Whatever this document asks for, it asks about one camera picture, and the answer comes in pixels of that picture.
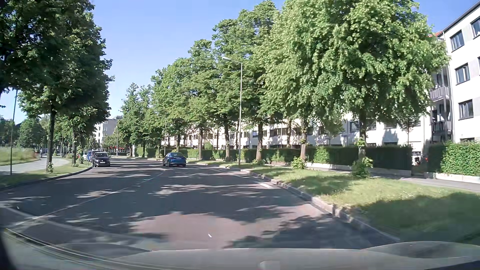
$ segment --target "tall grass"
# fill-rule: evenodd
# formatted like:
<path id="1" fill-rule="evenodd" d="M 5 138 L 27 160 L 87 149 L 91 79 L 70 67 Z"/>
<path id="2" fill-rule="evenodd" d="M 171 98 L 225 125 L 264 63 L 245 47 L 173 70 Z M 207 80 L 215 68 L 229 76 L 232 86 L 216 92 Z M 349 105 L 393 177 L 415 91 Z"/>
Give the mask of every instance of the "tall grass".
<path id="1" fill-rule="evenodd" d="M 29 148 L 14 147 L 12 150 L 13 161 L 24 161 L 35 158 L 35 152 Z M 0 163 L 10 162 L 10 147 L 0 147 Z"/>

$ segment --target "curb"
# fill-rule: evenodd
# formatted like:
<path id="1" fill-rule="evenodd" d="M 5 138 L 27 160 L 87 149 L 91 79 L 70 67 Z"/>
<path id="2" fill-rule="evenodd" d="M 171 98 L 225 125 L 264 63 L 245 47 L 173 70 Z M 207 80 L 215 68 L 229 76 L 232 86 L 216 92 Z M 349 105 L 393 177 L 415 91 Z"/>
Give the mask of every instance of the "curb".
<path id="1" fill-rule="evenodd" d="M 222 166 L 222 165 L 219 165 L 219 167 L 225 168 L 225 169 L 232 169 L 230 167 L 226 167 L 226 166 Z M 288 190 L 289 192 L 293 193 L 294 195 L 308 201 L 313 207 L 317 208 L 318 210 L 327 211 L 332 216 L 334 216 L 336 218 L 339 218 L 340 220 L 342 220 L 345 223 L 349 223 L 351 226 L 353 226 L 354 228 L 356 228 L 359 231 L 362 231 L 362 232 L 365 232 L 365 233 L 378 234 L 381 237 L 383 237 L 383 238 L 385 238 L 388 241 L 391 241 L 393 243 L 401 242 L 400 238 L 373 228 L 372 226 L 368 225 L 367 223 L 361 221 L 360 219 L 355 218 L 352 215 L 347 214 L 347 212 L 343 208 L 338 207 L 335 204 L 328 204 L 328 203 L 324 202 L 323 200 L 321 200 L 319 197 L 312 196 L 311 194 L 303 192 L 296 187 L 292 187 L 288 184 L 285 184 L 285 183 L 281 182 L 280 180 L 271 179 L 271 178 L 266 177 L 262 174 L 257 174 L 257 173 L 251 172 L 249 170 L 246 170 L 246 169 L 240 169 L 240 171 L 244 172 L 244 173 L 247 173 L 249 175 L 258 176 L 262 179 L 269 180 L 271 183 L 273 183 L 277 186 L 280 186 L 281 188 Z"/>
<path id="2" fill-rule="evenodd" d="M 72 172 L 72 173 L 68 173 L 68 174 L 64 174 L 64 175 L 59 175 L 59 176 L 54 176 L 54 177 L 49 177 L 49 178 L 44 178 L 44 179 L 39 179 L 39 180 L 33 180 L 33 181 L 29 181 L 29 182 L 22 182 L 22 183 L 16 183 L 16 184 L 12 184 L 12 185 L 2 186 L 2 187 L 0 187 L 0 191 L 12 189 L 12 188 L 19 187 L 19 186 L 23 186 L 23 185 L 36 184 L 36 183 L 39 183 L 39 182 L 46 182 L 46 181 L 50 181 L 50 180 L 57 180 L 57 179 L 60 179 L 60 178 L 63 178 L 63 177 L 67 177 L 67 176 L 72 176 L 72 175 L 81 174 L 81 173 L 83 173 L 83 172 L 86 172 L 86 171 L 90 170 L 91 168 L 93 168 L 93 167 L 90 166 L 90 167 L 85 168 L 85 169 L 83 169 L 83 170 L 81 170 L 81 171 Z"/>

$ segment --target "black car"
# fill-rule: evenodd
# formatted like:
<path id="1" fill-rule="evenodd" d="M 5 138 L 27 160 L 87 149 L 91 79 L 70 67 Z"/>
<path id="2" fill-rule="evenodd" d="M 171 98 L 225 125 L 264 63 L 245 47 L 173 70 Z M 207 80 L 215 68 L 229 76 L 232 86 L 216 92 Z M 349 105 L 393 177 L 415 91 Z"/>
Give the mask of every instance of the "black car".
<path id="1" fill-rule="evenodd" d="M 94 167 L 98 167 L 98 166 L 110 167 L 110 157 L 108 156 L 108 153 L 106 152 L 95 153 L 95 156 L 93 157 L 93 166 Z"/>
<path id="2" fill-rule="evenodd" d="M 186 167 L 187 158 L 182 153 L 170 152 L 163 158 L 162 165 L 168 165 L 169 167 L 172 167 L 173 165 Z"/>

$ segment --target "roof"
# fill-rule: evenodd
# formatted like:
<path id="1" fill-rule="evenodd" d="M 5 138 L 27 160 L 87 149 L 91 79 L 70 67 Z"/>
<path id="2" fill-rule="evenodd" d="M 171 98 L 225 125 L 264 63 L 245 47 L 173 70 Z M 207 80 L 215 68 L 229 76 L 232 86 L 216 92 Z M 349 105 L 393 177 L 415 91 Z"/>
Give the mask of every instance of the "roof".
<path id="1" fill-rule="evenodd" d="M 460 17 L 456 18 L 451 24 L 449 24 L 447 27 L 445 27 L 445 29 L 443 29 L 442 31 L 440 32 L 437 32 L 435 35 L 437 37 L 440 37 L 442 36 L 442 33 L 445 33 L 446 31 L 450 30 L 453 26 L 455 26 L 456 24 L 458 24 L 458 22 L 460 22 L 461 20 L 463 20 L 465 17 L 467 17 L 468 15 L 470 15 L 470 13 L 474 12 L 477 8 L 480 7 L 480 1 L 476 2 L 475 4 L 473 4 L 473 6 L 471 6 L 467 11 L 465 11 L 462 15 L 460 15 Z"/>

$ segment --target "balcony railing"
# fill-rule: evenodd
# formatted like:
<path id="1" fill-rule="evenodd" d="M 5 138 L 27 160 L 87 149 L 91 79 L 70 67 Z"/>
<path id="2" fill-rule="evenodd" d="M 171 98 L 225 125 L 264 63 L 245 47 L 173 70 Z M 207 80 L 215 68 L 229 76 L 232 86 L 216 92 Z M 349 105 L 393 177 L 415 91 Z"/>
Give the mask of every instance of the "balcony railing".
<path id="1" fill-rule="evenodd" d="M 432 101 L 439 101 L 443 98 L 449 99 L 448 93 L 450 93 L 448 86 L 433 88 L 430 90 L 430 99 Z"/>
<path id="2" fill-rule="evenodd" d="M 432 131 L 434 133 L 444 132 L 445 131 L 445 124 L 444 123 L 445 123 L 445 121 L 433 122 Z M 448 131 L 452 130 L 452 121 L 447 121 L 447 130 Z"/>

